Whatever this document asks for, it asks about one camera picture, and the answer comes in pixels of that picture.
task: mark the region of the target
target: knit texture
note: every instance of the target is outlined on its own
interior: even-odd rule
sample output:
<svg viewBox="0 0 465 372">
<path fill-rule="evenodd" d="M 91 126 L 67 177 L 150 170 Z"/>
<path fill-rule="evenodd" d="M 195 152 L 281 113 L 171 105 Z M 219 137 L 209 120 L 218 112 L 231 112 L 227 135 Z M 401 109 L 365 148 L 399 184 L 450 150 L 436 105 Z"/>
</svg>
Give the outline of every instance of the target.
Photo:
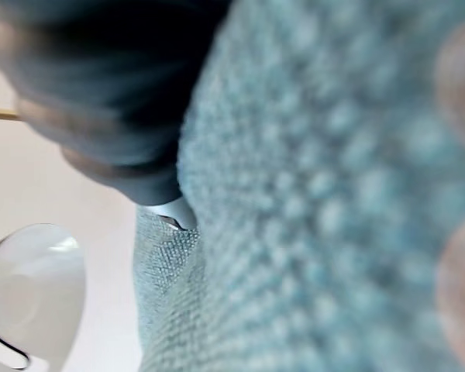
<svg viewBox="0 0 465 372">
<path fill-rule="evenodd" d="M 433 71 L 465 0 L 238 0 L 180 182 L 200 233 L 139 211 L 142 372 L 460 372 L 436 270 L 465 146 Z"/>
</svg>

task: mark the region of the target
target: white surface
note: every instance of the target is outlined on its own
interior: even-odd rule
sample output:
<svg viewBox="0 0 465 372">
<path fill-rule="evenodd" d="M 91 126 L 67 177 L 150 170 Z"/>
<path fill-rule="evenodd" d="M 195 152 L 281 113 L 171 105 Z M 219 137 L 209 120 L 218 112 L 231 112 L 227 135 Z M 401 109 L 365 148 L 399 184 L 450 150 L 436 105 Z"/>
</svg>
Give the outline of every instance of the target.
<svg viewBox="0 0 465 372">
<path fill-rule="evenodd" d="M 11 101 L 0 78 L 0 107 Z M 68 229 L 85 249 L 87 303 L 63 372 L 137 371 L 133 204 L 72 170 L 24 124 L 0 122 L 0 239 L 41 222 Z"/>
</svg>

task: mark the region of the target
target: white plastic object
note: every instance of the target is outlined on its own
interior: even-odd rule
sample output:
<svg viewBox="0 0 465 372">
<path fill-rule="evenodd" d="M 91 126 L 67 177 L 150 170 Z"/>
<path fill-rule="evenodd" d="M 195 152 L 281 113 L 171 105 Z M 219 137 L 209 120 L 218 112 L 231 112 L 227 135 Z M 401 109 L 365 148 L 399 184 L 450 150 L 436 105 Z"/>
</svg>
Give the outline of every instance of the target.
<svg viewBox="0 0 465 372">
<path fill-rule="evenodd" d="M 0 339 L 28 356 L 25 371 L 62 371 L 84 301 L 83 252 L 64 229 L 29 226 L 0 243 Z"/>
</svg>

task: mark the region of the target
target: dark clothing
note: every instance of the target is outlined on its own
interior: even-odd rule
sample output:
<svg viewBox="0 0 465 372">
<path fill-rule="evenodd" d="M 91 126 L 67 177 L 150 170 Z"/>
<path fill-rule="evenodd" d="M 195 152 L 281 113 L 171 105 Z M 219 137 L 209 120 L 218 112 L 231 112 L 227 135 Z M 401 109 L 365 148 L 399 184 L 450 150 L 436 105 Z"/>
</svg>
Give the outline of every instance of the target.
<svg viewBox="0 0 465 372">
<path fill-rule="evenodd" d="M 180 196 L 177 141 L 224 0 L 0 1 L 19 114 L 141 205 Z"/>
</svg>

